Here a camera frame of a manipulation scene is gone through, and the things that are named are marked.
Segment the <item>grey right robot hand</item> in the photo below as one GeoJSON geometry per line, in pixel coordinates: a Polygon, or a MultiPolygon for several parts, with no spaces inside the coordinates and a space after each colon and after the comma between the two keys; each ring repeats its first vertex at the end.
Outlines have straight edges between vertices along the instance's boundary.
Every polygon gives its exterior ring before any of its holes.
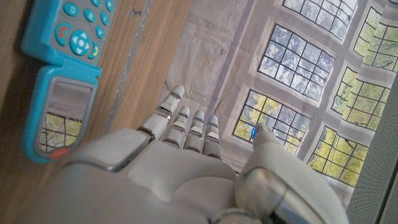
{"type": "Polygon", "coordinates": [[[177,85],[138,129],[83,145],[20,223],[347,223],[321,175],[257,124],[236,173],[221,160],[216,116],[179,107],[177,85]]]}

